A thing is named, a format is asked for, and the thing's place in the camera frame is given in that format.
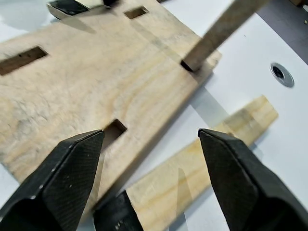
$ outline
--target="black tool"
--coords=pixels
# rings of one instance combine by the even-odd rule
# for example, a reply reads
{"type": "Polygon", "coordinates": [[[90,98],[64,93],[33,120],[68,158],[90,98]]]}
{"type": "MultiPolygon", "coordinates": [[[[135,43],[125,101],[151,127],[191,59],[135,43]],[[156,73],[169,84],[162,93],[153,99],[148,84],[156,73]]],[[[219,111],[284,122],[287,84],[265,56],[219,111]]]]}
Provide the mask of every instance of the black tool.
{"type": "Polygon", "coordinates": [[[200,129],[208,173],[231,231],[307,231],[308,213],[239,139],[200,129]]]}
{"type": "MultiPolygon", "coordinates": [[[[111,8],[116,2],[118,2],[118,0],[102,0],[102,5],[107,8],[111,8]]],[[[74,16],[89,10],[87,7],[75,0],[55,0],[49,4],[70,16],[74,16]]]]}
{"type": "Polygon", "coordinates": [[[0,210],[0,231],[75,231],[103,138],[96,130],[60,142],[0,210]]]}

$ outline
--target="white table surface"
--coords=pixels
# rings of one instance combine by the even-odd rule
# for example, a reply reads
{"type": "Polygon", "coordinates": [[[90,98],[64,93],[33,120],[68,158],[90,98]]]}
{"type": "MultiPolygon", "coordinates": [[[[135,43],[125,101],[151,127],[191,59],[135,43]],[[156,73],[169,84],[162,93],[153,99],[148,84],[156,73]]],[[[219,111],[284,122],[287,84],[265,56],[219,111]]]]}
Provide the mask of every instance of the white table surface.
{"type": "MultiPolygon", "coordinates": [[[[169,0],[163,5],[202,36],[231,0],[169,0]]],[[[0,0],[0,41],[36,30],[54,21],[46,0],[0,0]]],[[[254,15],[219,49],[222,54],[204,89],[192,99],[165,136],[136,170],[124,188],[172,156],[208,128],[252,99],[264,94],[279,113],[278,120],[256,142],[257,157],[290,188],[308,208],[307,96],[308,66],[258,16],[254,15]],[[284,65],[295,79],[292,89],[280,85],[270,63],[284,65]]],[[[0,206],[18,187],[0,166],[0,206]]],[[[207,190],[177,221],[174,230],[227,231],[228,226],[212,189],[207,190]]],[[[79,230],[93,230],[88,224],[79,230]]]]}

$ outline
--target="plywood board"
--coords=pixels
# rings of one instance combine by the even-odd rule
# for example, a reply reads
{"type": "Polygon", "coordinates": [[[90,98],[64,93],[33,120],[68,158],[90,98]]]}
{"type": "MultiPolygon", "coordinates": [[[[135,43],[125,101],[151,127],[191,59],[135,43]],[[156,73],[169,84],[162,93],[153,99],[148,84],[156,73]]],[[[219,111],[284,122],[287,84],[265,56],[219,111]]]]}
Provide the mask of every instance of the plywood board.
{"type": "Polygon", "coordinates": [[[100,198],[212,72],[218,53],[197,74],[179,65],[198,39],[155,0],[123,0],[0,44],[10,70],[0,76],[0,161],[22,182],[59,141],[118,119],[127,130],[103,152],[100,198]],[[148,13],[124,14],[140,6],[148,13]],[[46,55],[29,62],[34,47],[46,55]]]}

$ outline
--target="rectangular slot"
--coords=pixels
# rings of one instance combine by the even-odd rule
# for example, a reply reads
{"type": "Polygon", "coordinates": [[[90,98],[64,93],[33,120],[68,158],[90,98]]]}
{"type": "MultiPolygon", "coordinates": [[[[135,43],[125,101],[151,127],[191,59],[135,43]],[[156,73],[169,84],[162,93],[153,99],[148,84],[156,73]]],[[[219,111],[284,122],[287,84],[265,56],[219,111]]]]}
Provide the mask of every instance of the rectangular slot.
{"type": "Polygon", "coordinates": [[[0,75],[6,75],[46,55],[47,53],[40,47],[34,47],[25,52],[19,53],[16,56],[0,62],[0,75]]]}
{"type": "Polygon", "coordinates": [[[116,139],[119,138],[126,130],[127,128],[118,119],[115,119],[111,124],[109,124],[104,129],[105,137],[103,140],[102,151],[116,141],[116,139]]]}
{"type": "Polygon", "coordinates": [[[138,8],[135,8],[133,10],[130,11],[126,11],[124,12],[124,14],[129,18],[129,19],[134,19],[137,18],[145,13],[148,13],[149,11],[144,7],[144,6],[140,6],[138,8]]]}

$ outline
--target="wood grain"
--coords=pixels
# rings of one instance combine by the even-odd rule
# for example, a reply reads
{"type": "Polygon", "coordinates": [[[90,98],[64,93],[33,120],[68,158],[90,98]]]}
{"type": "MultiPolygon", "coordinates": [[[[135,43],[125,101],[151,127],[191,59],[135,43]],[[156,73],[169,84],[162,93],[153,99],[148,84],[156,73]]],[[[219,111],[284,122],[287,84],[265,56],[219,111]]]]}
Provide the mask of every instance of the wood grain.
{"type": "Polygon", "coordinates": [[[198,70],[212,52],[268,1],[234,0],[182,60],[183,66],[192,71],[198,70]]]}
{"type": "MultiPolygon", "coordinates": [[[[277,117],[272,105],[261,96],[213,130],[251,145],[277,117]]],[[[210,185],[200,140],[196,139],[126,192],[143,230],[163,231],[210,185]]]]}
{"type": "Polygon", "coordinates": [[[218,52],[197,74],[179,65],[198,40],[155,0],[122,0],[0,44],[0,61],[36,46],[48,54],[0,76],[0,161],[22,182],[59,141],[119,119],[128,130],[102,153],[92,189],[100,198],[217,64],[218,52]],[[149,13],[123,14],[139,6],[149,13]]]}

